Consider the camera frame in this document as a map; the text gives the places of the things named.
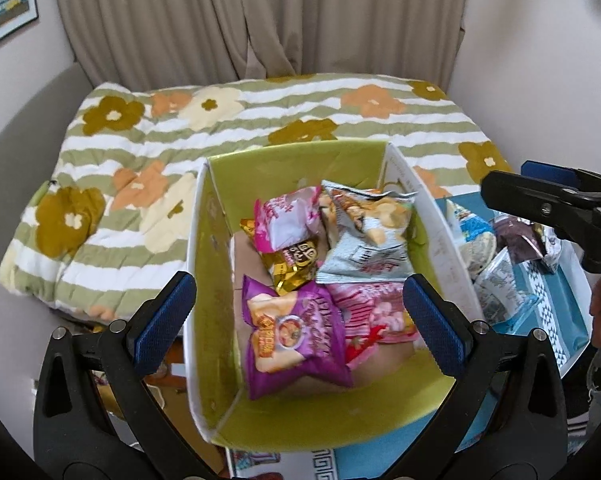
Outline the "dark purple snack bag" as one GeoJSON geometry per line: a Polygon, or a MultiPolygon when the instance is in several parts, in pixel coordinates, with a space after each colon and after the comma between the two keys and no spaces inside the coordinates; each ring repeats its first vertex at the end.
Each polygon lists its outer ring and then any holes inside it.
{"type": "Polygon", "coordinates": [[[493,220],[493,227],[498,248],[508,249],[513,264],[540,260],[545,255],[529,220],[499,212],[493,220]]]}

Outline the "pink striped snack bag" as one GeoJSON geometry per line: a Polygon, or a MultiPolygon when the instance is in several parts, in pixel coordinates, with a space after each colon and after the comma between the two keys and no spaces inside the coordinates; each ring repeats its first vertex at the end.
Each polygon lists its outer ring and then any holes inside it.
{"type": "Polygon", "coordinates": [[[418,338],[418,329],[404,306],[403,284],[326,284],[341,310],[346,340],[346,364],[363,364],[380,344],[405,344],[418,338]]]}

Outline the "white orange chips bag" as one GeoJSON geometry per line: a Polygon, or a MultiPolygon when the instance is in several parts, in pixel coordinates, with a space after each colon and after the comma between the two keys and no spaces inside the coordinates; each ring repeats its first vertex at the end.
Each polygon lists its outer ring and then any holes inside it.
{"type": "Polygon", "coordinates": [[[374,193],[329,180],[322,188],[339,236],[318,269],[319,284],[401,282],[413,273],[407,232],[417,193],[374,193]]]}

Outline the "pink white snack packet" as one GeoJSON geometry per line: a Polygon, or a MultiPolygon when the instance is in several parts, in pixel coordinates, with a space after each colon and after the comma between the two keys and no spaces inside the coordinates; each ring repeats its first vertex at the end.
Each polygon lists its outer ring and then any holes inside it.
{"type": "Polygon", "coordinates": [[[253,242],[258,252],[279,252],[316,235],[320,194],[320,186],[306,186],[265,202],[256,200],[253,242]]]}

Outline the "white barcode snack bag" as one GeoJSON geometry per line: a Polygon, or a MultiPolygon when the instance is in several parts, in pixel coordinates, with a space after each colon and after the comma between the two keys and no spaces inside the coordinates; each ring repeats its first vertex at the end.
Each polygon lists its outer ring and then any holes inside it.
{"type": "Polygon", "coordinates": [[[494,330],[514,334],[535,310],[537,295],[517,286],[514,266],[507,248],[498,252],[474,282],[485,321],[494,330]]]}

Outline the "white blue small snack bag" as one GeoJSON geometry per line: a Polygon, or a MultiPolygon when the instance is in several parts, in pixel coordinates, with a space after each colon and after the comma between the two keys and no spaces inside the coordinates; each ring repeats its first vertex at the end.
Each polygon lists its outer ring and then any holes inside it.
{"type": "Polygon", "coordinates": [[[495,231],[486,220],[465,206],[452,200],[445,200],[445,204],[445,217],[453,234],[453,243],[459,250],[471,280],[475,281],[495,258],[495,231]]]}

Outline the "green cardboard box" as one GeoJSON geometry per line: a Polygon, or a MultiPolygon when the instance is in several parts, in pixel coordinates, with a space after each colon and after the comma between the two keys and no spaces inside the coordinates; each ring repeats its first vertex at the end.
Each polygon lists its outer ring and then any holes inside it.
{"type": "Polygon", "coordinates": [[[292,143],[214,156],[198,174],[186,268],[197,284],[184,326],[190,411],[203,438],[226,448],[297,452],[340,448],[407,426],[433,412],[453,385],[422,341],[378,350],[341,388],[303,378],[251,399],[242,365],[250,331],[238,286],[262,266],[233,235],[256,200],[317,185],[415,194],[409,257],[441,296],[471,321],[482,317],[465,263],[442,211],[395,145],[340,140],[292,143]]]}

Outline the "floral striped quilt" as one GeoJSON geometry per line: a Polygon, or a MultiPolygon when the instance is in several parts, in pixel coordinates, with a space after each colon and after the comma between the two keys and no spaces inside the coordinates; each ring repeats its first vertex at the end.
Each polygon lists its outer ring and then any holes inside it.
{"type": "Polygon", "coordinates": [[[423,80],[318,74],[149,92],[106,82],[79,105],[54,168],[20,207],[0,283],[77,318],[128,318],[186,263],[205,159],[344,138],[391,142],[438,198],[508,166],[423,80]]]}

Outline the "yellow gold snack bag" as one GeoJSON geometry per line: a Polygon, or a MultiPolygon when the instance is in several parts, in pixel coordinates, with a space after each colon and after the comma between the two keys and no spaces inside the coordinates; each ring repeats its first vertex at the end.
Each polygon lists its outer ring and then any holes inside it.
{"type": "Polygon", "coordinates": [[[318,269],[319,237],[317,235],[276,252],[256,249],[262,264],[272,278],[272,288],[284,296],[311,282],[318,269]]]}

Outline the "white orange snack bag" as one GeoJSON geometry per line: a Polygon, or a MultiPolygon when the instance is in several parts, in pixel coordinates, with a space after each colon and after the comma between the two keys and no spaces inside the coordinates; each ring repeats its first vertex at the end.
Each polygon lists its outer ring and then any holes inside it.
{"type": "Polygon", "coordinates": [[[335,208],[329,193],[325,191],[322,191],[319,195],[318,205],[327,243],[329,248],[332,249],[337,246],[340,240],[339,225],[337,224],[337,208],[335,208]]]}

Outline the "grey headboard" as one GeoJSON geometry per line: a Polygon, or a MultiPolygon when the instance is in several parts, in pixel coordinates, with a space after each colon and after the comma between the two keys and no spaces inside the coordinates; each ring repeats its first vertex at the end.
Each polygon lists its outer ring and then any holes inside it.
{"type": "Polygon", "coordinates": [[[92,89],[75,63],[37,92],[0,132],[0,263],[20,214],[52,174],[66,128],[92,89]]]}

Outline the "beige curtain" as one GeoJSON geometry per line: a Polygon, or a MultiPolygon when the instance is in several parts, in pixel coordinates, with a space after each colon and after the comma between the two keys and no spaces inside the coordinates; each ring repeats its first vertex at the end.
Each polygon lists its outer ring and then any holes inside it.
{"type": "Polygon", "coordinates": [[[465,0],[58,0],[94,84],[133,90],[315,73],[446,87],[465,0]]]}

